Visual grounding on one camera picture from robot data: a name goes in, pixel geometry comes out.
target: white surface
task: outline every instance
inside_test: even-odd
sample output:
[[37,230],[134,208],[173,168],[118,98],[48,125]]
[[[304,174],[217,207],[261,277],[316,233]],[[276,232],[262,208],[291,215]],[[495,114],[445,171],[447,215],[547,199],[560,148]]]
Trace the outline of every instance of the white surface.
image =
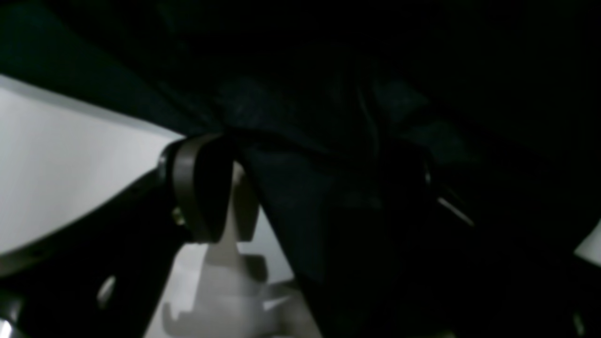
[[595,229],[578,245],[574,253],[593,263],[601,266],[601,221]]
[[[0,253],[85,215],[178,138],[0,76]],[[242,175],[236,167],[234,187]],[[237,243],[235,212],[230,204],[219,244],[180,250],[146,338],[320,337],[262,211],[249,243]],[[250,254],[263,257],[265,282],[252,277]]]
[[0,252],[110,199],[178,138],[0,76]]

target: black plastic part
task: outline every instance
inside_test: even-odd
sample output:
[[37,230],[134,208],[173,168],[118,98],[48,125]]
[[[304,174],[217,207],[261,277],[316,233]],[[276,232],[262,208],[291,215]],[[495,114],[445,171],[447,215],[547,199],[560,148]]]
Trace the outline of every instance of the black plastic part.
[[218,134],[190,138],[176,152],[172,186],[186,227],[198,243],[215,243],[223,235],[233,162],[229,140]]

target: black fabric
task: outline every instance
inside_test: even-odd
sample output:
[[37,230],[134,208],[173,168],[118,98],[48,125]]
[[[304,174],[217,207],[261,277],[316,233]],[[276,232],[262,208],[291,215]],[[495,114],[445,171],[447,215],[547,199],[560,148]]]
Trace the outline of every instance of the black fabric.
[[[522,297],[536,323],[565,324],[570,296],[549,306],[537,286],[547,274],[566,287],[566,273],[541,262],[570,256],[601,217],[598,12],[584,0],[8,2],[0,72],[186,135],[229,134],[326,337],[400,334],[377,311],[416,275],[439,323],[492,336],[519,330],[502,309]],[[391,210],[393,140],[430,153],[477,233],[426,207]],[[399,201],[419,193],[395,184]]]

